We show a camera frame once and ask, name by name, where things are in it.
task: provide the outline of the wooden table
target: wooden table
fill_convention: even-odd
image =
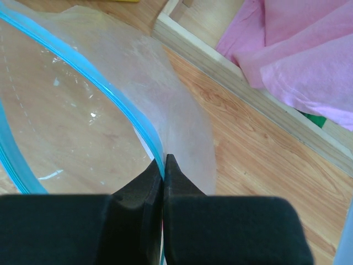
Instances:
[[[61,12],[76,4],[90,6],[149,34],[165,1],[20,2],[42,12]],[[178,55],[165,50],[179,78],[212,121],[217,193],[288,199],[301,217],[316,263],[332,264],[353,194],[353,179]],[[15,188],[0,171],[0,193],[13,192]]]

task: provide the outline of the perforated line on bag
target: perforated line on bag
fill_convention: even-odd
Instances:
[[[21,100],[20,100],[20,97],[18,96],[18,94],[17,94],[17,92],[16,92],[15,85],[13,84],[13,79],[12,79],[12,76],[11,76],[11,74],[10,74],[10,69],[9,69],[9,67],[8,67],[8,65],[7,65],[7,58],[6,58],[6,55],[5,55],[5,48],[4,48],[3,42],[4,42],[4,37],[3,37],[3,35],[2,35],[2,27],[0,26],[0,43],[1,43],[1,44],[0,44],[0,47],[1,47],[1,50],[2,50],[3,55],[4,55],[4,62],[5,62],[5,64],[6,64],[6,72],[8,73],[8,77],[9,77],[9,80],[10,80],[10,82],[11,82],[12,90],[13,90],[13,91],[15,92],[15,94],[16,94],[16,98],[17,98],[17,100],[18,100],[18,102],[19,102],[19,104],[20,104],[20,106],[21,106],[21,108],[22,108],[22,110],[23,110],[23,112],[24,112],[24,115],[26,116],[29,125],[31,125],[33,131],[35,132],[35,129],[34,129],[33,125],[32,125],[32,122],[31,122],[31,120],[29,119],[28,114],[27,114],[27,112],[26,112],[25,108],[23,107],[23,104],[22,104],[22,102],[21,102]]]

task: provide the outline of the transparent plastic bag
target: transparent plastic bag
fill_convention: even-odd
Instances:
[[[207,118],[159,43],[84,7],[0,16],[0,159],[21,192],[112,193],[168,153],[215,192]]]

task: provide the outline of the wooden box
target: wooden box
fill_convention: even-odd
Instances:
[[[353,177],[353,132],[329,120],[321,129],[268,92],[252,89],[242,70],[215,50],[243,2],[169,0],[152,36]]]

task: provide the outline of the pink cloth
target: pink cloth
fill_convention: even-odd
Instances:
[[[216,50],[252,87],[353,130],[353,0],[245,0]]]

